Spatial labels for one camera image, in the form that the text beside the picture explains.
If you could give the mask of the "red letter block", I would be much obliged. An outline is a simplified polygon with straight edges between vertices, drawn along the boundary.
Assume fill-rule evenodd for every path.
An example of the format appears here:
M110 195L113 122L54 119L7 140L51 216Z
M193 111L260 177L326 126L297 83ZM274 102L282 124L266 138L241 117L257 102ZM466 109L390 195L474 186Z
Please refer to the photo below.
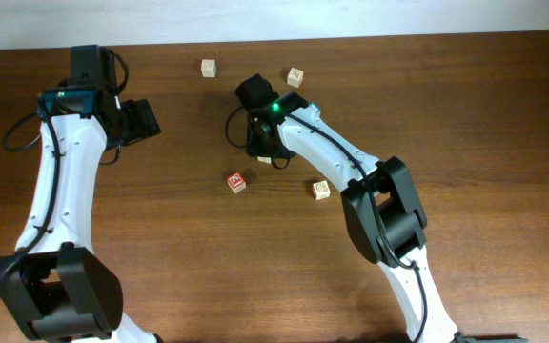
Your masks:
M226 178L226 181L233 193L239 193L247 187L247 182L240 172L234 172Z

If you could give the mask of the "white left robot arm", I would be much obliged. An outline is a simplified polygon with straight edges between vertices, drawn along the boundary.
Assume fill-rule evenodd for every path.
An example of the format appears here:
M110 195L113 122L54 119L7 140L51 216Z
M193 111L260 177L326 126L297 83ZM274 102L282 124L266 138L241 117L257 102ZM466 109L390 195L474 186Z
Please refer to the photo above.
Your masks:
M45 342L158 342L124 312L119 279L94 254L92 203L106 151L158 135L145 99L122 102L122 57L71 48L71 77L37 96L41 160L30 216L0 256L0 298L22 334Z

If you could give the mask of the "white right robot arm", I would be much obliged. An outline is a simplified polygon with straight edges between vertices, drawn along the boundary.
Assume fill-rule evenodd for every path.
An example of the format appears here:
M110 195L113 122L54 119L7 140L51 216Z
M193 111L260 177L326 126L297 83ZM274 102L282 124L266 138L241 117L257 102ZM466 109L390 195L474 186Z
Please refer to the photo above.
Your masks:
M279 95L255 74L235 90L247 113L250 156L301 156L339 191L347 232L359 253L385 273L417 343L459 342L428 264L425 210L407 166L381 160L331 129L320 107L294 91Z

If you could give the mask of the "wooden block with swirl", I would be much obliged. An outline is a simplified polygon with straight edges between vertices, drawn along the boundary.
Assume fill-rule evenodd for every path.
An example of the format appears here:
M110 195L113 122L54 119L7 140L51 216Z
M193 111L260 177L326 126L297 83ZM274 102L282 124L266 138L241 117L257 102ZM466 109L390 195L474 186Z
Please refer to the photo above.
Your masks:
M315 200L328 198L331 195L331 190L327 181L318 181L312 185L312 192Z

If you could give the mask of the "wooden block cluster bottom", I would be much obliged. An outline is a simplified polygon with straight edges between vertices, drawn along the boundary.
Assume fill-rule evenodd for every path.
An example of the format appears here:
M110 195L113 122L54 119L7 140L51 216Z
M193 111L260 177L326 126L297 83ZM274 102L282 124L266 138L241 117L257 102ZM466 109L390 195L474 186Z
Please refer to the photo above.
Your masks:
M262 162L262 163L272 164L272 159L271 159L271 157L258 156L258 157L257 157L257 160L258 160L259 162Z

